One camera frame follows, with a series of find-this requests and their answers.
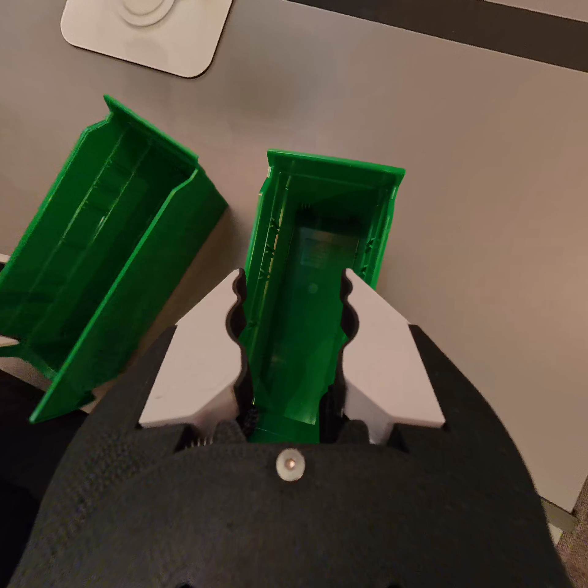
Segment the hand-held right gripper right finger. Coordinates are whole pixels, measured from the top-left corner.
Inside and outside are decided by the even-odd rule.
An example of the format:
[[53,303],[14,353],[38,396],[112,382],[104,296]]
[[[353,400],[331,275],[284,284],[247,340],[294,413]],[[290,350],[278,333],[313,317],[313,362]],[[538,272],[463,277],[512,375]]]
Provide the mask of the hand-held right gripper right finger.
[[364,422],[375,445],[386,444],[396,424],[441,428],[445,416],[408,320],[350,268],[343,285],[353,319],[342,350],[345,416]]

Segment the green plastic bin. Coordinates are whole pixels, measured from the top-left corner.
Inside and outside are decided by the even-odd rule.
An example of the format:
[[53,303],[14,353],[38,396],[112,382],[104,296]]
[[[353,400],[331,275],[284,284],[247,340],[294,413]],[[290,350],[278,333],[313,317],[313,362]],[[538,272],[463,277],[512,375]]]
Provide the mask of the green plastic bin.
[[31,424],[123,371],[228,207],[197,154],[104,100],[1,270],[1,357],[50,382]]
[[406,170],[277,149],[267,156],[240,335],[258,411],[249,441],[318,443],[320,401],[347,340],[342,273],[376,288]]

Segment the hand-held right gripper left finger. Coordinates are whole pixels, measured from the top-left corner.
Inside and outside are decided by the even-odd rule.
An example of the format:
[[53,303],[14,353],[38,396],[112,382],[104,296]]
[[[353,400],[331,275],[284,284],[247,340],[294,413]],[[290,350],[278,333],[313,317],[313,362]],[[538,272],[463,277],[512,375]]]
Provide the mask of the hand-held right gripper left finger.
[[252,375],[239,339],[246,298],[245,271],[235,269],[176,324],[139,418],[143,428],[215,430],[233,419],[246,427]]

